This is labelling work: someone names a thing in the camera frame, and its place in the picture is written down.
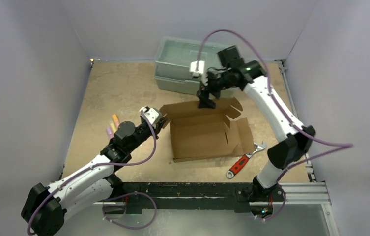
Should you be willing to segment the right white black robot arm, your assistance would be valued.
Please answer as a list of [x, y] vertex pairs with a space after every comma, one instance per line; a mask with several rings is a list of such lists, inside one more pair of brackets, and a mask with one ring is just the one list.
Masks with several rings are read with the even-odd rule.
[[209, 98], [220, 98], [221, 91], [240, 88], [259, 107], [272, 127], [278, 143], [267, 151], [268, 162], [253, 179], [247, 195], [251, 201], [264, 200], [271, 195], [278, 181], [292, 164], [304, 156], [316, 135], [313, 126], [305, 126], [281, 99], [269, 83], [268, 74], [258, 61], [245, 62], [236, 46], [225, 48], [217, 53], [222, 68], [217, 73], [208, 71], [205, 62], [197, 59], [191, 62], [191, 77], [200, 80], [197, 97], [199, 108], [216, 108]]

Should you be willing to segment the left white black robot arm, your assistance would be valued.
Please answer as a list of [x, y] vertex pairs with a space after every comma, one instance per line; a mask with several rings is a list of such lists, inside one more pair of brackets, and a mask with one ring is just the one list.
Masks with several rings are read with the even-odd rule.
[[[109, 143], [88, 164], [71, 175], [50, 183], [39, 183], [31, 188], [23, 206], [21, 217], [27, 222], [27, 235], [53, 236], [66, 220], [99, 201], [126, 201], [131, 196], [144, 196], [156, 207], [154, 199], [146, 193], [125, 192], [123, 182], [115, 172], [125, 166], [147, 162], [155, 153], [158, 134], [168, 119], [157, 109], [142, 107], [141, 124], [122, 122]], [[131, 163], [131, 153], [148, 138], [153, 139], [150, 155]]]

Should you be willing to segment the brown cardboard box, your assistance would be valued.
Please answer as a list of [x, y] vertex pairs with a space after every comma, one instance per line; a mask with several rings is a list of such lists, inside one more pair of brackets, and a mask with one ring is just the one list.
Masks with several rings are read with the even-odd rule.
[[186, 162], [238, 157], [255, 150], [243, 107], [236, 98], [221, 98], [216, 108], [198, 108], [198, 101], [167, 104], [161, 113], [168, 119], [173, 161]]

